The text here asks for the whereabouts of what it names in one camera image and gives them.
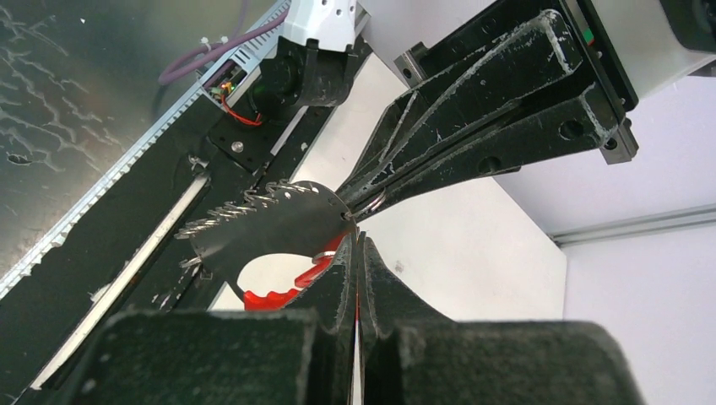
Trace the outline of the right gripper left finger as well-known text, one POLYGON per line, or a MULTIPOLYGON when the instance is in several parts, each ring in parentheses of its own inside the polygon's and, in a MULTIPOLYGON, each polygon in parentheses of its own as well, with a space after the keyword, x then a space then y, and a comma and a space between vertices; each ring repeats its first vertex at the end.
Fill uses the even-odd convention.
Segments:
POLYGON ((281 310, 125 312, 112 317, 61 404, 349 404, 358 246, 281 310))

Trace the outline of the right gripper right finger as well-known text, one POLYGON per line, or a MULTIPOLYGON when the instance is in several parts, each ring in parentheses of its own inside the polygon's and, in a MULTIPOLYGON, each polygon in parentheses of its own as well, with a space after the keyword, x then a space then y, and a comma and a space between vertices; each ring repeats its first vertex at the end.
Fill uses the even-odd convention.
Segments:
POLYGON ((357 241, 366 404, 641 404, 618 342, 587 321, 454 321, 357 241))

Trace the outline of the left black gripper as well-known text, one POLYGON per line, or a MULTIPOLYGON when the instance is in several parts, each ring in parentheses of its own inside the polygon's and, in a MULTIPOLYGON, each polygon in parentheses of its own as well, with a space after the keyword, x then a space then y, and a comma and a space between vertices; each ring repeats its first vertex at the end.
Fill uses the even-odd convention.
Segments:
POLYGON ((638 151, 626 118, 638 97, 591 1, 493 1, 394 64, 415 87, 383 112, 338 189, 357 219, 548 159, 601 147, 616 165, 638 151))

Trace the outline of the red grey keyring holder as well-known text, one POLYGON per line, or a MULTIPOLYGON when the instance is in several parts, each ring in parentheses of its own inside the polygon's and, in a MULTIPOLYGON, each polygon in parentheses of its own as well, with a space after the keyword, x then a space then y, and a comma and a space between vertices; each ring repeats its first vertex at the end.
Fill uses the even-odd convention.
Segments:
POLYGON ((246 190, 241 201, 223 202, 207 217, 185 223, 175 237, 188 240, 193 260, 222 276, 250 310, 280 308, 299 288, 265 296, 248 292, 238 283, 245 266, 271 254, 315 257, 332 251, 383 200, 378 195, 367 206, 351 209, 316 181, 271 181, 262 192, 246 190))

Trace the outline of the left circuit board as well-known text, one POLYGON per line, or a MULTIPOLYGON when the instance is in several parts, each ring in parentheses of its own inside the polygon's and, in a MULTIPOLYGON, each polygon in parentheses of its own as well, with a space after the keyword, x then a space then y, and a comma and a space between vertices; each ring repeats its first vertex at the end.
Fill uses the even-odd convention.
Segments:
POLYGON ((209 97, 217 101, 223 110, 242 125, 248 127, 260 127, 263 125, 263 118, 260 113, 255 113, 253 117, 242 115, 232 109, 228 103, 230 96, 237 90, 247 77, 244 69, 233 60, 229 60, 222 64, 218 70, 203 85, 203 89, 209 97))

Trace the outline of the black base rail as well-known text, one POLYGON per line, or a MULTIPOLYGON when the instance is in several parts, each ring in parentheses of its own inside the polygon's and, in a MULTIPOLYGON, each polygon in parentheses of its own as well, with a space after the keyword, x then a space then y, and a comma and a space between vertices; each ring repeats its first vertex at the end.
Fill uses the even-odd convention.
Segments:
POLYGON ((310 107, 296 124, 272 121, 251 130, 207 97, 192 99, 62 233, 62 244, 2 297, 2 403, 53 403, 75 360, 48 377, 41 372, 195 180, 205 185, 181 221, 288 177, 332 112, 310 107))

